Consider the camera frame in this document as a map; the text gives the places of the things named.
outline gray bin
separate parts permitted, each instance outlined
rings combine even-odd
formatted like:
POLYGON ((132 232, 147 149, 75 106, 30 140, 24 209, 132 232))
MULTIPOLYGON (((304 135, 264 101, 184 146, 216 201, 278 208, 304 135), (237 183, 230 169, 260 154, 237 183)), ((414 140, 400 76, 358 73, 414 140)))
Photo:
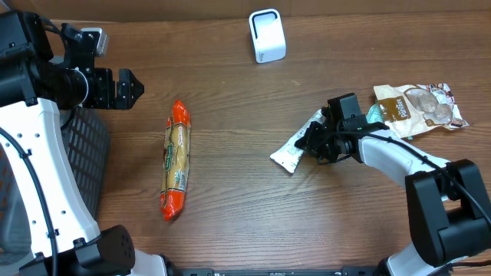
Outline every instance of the gray bin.
MULTIPOLYGON (((89 213, 96 218, 101 199, 110 137, 93 110, 61 111, 61 131, 68 161, 89 213)), ((12 168, 0 146, 0 275, 13 275, 32 260, 31 233, 12 168)))

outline white container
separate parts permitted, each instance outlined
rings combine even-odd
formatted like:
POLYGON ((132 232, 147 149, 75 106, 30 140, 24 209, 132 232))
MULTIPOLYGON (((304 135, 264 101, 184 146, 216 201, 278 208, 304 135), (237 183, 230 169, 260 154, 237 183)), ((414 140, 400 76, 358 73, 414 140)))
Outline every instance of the white container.
POLYGON ((255 11, 249 16, 255 60, 258 63, 277 61, 286 55, 282 18, 274 8, 255 11))

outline brown label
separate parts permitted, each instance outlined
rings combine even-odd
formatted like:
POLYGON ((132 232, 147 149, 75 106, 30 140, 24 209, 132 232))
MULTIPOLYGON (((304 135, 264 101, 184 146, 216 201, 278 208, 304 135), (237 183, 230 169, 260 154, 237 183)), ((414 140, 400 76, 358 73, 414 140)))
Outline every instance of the brown label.
POLYGON ((378 104, 382 109, 385 121, 392 123, 411 118, 406 101, 402 96, 379 100, 378 104))

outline white packet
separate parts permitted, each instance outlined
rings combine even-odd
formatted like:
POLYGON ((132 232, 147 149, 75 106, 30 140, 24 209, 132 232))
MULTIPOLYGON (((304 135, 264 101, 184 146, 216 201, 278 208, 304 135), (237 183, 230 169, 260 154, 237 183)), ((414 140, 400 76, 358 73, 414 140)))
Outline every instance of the white packet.
POLYGON ((297 168, 300 157, 304 153, 303 149, 299 149, 295 146, 295 142, 305 135, 305 131, 313 121, 324 123, 324 116, 322 116, 321 110, 317 110, 314 115, 302 126, 302 128, 292 136, 281 149, 275 151, 269 158, 277 162, 280 166, 285 168, 289 173, 293 173, 297 168))

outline gray crate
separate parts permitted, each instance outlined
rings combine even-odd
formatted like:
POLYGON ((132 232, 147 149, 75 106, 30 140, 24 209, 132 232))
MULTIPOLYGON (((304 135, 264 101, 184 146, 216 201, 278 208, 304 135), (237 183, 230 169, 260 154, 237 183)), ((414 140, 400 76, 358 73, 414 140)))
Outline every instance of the gray crate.
MULTIPOLYGON (((61 125, 72 111, 61 112, 61 125)), ((110 136, 93 110, 77 108, 61 131, 68 161, 89 213, 96 218, 109 153, 110 136)), ((0 146, 0 275, 16 273, 32 259, 31 233, 25 207, 7 156, 0 146)))

